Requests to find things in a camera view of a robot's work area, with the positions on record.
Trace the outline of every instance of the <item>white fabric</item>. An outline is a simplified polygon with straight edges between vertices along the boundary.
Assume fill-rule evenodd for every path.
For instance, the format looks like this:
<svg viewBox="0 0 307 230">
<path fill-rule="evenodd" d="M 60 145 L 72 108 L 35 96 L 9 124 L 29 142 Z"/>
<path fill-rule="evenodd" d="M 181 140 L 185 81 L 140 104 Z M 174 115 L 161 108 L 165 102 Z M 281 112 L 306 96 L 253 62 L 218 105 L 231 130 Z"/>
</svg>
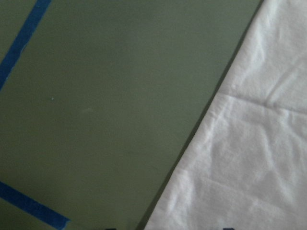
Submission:
<svg viewBox="0 0 307 230">
<path fill-rule="evenodd" d="M 307 0 L 265 0 L 146 230 L 307 230 Z"/>
</svg>

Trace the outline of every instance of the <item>green surface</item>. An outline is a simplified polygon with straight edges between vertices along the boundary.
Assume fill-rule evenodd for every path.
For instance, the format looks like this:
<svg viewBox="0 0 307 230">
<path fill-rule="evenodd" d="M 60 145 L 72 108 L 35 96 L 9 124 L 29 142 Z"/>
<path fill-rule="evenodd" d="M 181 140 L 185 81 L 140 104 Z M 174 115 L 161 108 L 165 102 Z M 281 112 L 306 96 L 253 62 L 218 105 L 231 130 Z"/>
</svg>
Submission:
<svg viewBox="0 0 307 230">
<path fill-rule="evenodd" d="M 0 180 L 89 229 L 142 229 L 258 3 L 53 0 L 0 92 Z M 0 229 L 50 229 L 6 206 Z"/>
</svg>

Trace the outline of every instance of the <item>blue tape strip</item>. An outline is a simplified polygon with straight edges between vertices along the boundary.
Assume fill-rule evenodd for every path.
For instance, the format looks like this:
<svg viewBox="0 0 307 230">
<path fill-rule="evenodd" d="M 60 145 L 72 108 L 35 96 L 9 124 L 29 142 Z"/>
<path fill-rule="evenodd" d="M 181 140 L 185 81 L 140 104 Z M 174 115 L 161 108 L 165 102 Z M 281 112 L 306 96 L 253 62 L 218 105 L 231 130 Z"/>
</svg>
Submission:
<svg viewBox="0 0 307 230">
<path fill-rule="evenodd" d="M 2 182 L 0 182 L 0 197 L 57 230 L 63 230 L 70 221 L 65 216 L 36 202 Z"/>
<path fill-rule="evenodd" d="M 15 38 L 8 53 L 0 64 L 0 90 L 2 89 L 5 81 L 9 77 L 12 69 L 17 63 L 23 49 L 29 42 L 32 34 L 34 33 L 38 23 L 44 16 L 51 0 L 37 0 L 33 9 L 31 10 L 28 18 L 25 20 L 19 34 Z"/>
</svg>

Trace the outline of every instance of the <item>blue line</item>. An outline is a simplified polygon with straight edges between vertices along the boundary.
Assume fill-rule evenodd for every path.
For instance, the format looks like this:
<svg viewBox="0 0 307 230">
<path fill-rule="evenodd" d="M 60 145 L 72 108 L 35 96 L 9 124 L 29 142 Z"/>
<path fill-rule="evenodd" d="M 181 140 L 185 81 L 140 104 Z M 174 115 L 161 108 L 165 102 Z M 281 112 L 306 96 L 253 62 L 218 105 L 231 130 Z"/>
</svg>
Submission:
<svg viewBox="0 0 307 230">
<path fill-rule="evenodd" d="M 66 224 L 70 221 L 68 218 L 2 182 L 0 182 L 0 197 L 57 230 L 63 230 L 66 227 Z"/>
<path fill-rule="evenodd" d="M 44 16 L 51 0 L 37 0 L 33 9 L 31 10 L 28 18 L 25 20 L 24 25 L 15 38 L 8 53 L 0 64 L 0 90 L 2 89 L 5 81 L 9 77 L 12 69 L 16 65 L 23 49 L 29 42 L 32 34 L 34 33 L 38 23 Z"/>
</svg>

